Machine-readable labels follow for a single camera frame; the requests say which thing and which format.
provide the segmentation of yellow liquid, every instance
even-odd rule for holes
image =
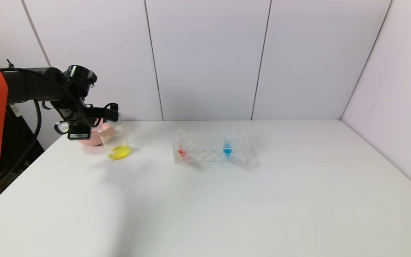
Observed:
[[[112,160],[123,159],[126,156],[130,155],[131,148],[127,145],[119,145],[113,149],[113,153],[109,153],[109,158]]]

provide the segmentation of white wall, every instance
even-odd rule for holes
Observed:
[[[98,76],[86,103],[116,102],[125,120],[161,120],[144,0],[26,0],[53,67]]]
[[[147,0],[166,120],[250,119],[270,0]]]
[[[394,0],[343,121],[411,179],[411,0]]]
[[[340,119],[390,0],[274,0],[253,119]]]
[[[36,36],[20,1],[0,0],[0,68],[9,59],[16,67],[48,67]],[[36,129],[36,112],[32,101],[17,104],[32,131]],[[43,148],[49,147],[59,135],[53,130],[61,118],[55,111],[42,109],[42,127],[38,136]]]

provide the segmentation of table surface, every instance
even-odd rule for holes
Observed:
[[[124,126],[128,158],[62,137],[0,195],[0,257],[411,257],[411,182],[342,122]],[[175,164],[176,129],[256,162]]]

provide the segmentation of transparent cup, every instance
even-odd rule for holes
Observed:
[[[120,160],[131,154],[131,147],[122,125],[110,126],[98,133],[106,148],[107,155],[112,160]]]

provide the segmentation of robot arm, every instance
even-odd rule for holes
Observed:
[[[93,71],[72,65],[62,73],[56,68],[0,69],[7,83],[7,104],[28,100],[50,101],[63,122],[68,123],[67,138],[87,140],[91,128],[101,119],[118,122],[118,105],[110,109],[84,104],[97,80]]]
[[[61,116],[61,122],[68,124],[65,132],[58,127],[55,130],[67,133],[70,140],[89,139],[91,128],[100,122],[117,124],[117,104],[93,107],[83,102],[96,80],[93,71],[78,65],[70,66],[65,72],[56,68],[16,69],[12,64],[10,68],[0,69],[0,148],[6,104],[36,100],[47,109],[44,102],[50,101]]]

